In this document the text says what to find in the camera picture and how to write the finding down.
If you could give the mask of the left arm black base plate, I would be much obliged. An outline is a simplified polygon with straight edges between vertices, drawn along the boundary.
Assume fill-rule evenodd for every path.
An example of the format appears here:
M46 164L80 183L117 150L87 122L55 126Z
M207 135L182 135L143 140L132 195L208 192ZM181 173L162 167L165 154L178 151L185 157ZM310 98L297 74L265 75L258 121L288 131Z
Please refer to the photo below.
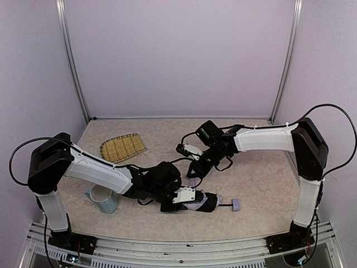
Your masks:
M61 249L93 255L97 244L97 238L78 233L52 233L48 243L49 245Z

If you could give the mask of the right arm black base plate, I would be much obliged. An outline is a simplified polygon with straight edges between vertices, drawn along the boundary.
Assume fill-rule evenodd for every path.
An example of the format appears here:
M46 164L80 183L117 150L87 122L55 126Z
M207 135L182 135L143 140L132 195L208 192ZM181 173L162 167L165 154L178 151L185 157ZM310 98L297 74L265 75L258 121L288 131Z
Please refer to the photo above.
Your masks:
M311 234L308 234L306 238L301 238L289 233L268 236L266 241L270 254L295 250L315 243L315 239Z

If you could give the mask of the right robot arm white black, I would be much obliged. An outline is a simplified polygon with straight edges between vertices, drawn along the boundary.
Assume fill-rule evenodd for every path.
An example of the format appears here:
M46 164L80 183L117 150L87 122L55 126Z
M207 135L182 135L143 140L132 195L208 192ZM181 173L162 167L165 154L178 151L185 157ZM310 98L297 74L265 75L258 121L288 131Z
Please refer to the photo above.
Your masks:
M323 173L329 148L314 123L303 118L284 126L246 127L234 125L227 131L211 120L203 123L195 132L207 150L183 145L184 154L192 156L188 178L204 178L221 160L230 160L235 154L247 151L287 151L295 155L300 193L297 210L287 233L267 238L271 247L302 247L313 244L311 225L322 197Z

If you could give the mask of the lilac folding umbrella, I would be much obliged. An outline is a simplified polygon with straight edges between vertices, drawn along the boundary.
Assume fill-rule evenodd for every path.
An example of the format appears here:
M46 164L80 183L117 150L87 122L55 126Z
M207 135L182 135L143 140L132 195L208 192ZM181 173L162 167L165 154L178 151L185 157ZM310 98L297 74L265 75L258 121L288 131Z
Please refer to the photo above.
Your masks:
M218 207L230 207L232 212L240 211L239 199L232 199L230 203L223 203L223 197L220 194L196 190L197 199L191 202L180 203L180 210L193 210L197 212L210 213Z

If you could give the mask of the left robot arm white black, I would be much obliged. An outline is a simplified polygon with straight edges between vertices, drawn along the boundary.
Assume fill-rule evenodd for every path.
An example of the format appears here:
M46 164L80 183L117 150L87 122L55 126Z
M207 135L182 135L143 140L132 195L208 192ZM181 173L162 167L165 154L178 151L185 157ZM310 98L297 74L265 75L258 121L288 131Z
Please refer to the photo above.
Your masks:
M154 167L118 166L83 151L62 132L40 138L42 145L31 154L27 182L35 193L53 234L69 235L70 220L64 211L57 185L63 177L102 186L129 199L173 202L182 187L176 166L163 161Z

